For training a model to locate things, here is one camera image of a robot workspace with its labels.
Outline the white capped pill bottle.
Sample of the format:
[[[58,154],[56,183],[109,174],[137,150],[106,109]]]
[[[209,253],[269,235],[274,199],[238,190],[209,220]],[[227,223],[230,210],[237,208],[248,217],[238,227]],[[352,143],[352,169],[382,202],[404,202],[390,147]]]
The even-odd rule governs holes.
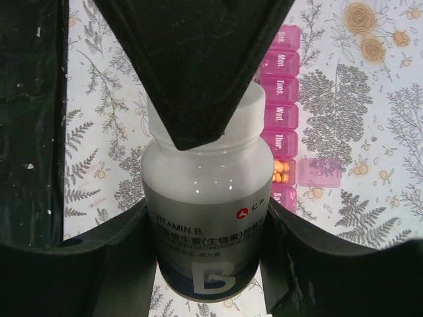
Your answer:
[[[159,268],[173,290],[215,302],[248,285],[258,267],[273,171],[260,138],[203,153],[148,145],[143,189]]]

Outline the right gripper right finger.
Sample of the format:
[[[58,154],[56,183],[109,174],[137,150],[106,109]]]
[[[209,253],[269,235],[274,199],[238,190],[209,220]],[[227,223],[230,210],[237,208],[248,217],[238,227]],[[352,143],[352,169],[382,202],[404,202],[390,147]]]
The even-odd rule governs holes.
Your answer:
[[[421,316],[422,241],[374,250],[332,235],[271,200],[262,282],[273,316]]]

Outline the white bottle cap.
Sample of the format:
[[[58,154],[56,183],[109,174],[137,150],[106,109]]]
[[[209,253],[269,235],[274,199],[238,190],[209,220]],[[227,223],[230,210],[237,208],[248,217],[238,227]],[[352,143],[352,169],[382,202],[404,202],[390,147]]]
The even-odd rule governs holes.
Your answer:
[[[250,82],[232,118],[229,120],[224,134],[216,141],[193,147],[193,151],[206,152],[224,150],[250,143],[260,137],[264,129],[264,109],[266,94],[256,82]],[[166,146],[174,147],[151,100],[147,101],[149,131],[153,138]]]

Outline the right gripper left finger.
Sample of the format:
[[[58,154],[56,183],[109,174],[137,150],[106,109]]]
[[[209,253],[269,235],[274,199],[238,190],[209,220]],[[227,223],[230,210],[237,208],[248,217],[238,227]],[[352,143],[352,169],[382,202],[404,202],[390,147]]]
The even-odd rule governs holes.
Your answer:
[[[147,316],[156,271],[145,200],[57,246],[1,245],[2,316]]]

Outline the pink weekly pill organizer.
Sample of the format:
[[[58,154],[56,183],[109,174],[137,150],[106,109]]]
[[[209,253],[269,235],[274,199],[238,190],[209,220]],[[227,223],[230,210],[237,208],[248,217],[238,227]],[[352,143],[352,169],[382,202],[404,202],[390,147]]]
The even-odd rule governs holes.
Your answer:
[[[299,137],[299,49],[301,31],[298,26],[280,27],[266,52],[256,75],[256,81],[265,90],[266,105],[262,138],[269,144],[274,160],[288,161],[289,182],[272,182],[271,195],[275,201],[291,212],[299,207],[297,186],[310,186],[316,198],[323,188],[340,185],[342,169],[336,157],[301,158],[298,154]]]

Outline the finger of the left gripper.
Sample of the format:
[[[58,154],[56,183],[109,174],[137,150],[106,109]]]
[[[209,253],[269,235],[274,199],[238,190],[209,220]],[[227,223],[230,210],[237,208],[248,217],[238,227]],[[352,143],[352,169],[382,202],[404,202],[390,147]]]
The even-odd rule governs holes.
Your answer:
[[[292,0],[102,0],[96,5],[174,145],[218,140]]]

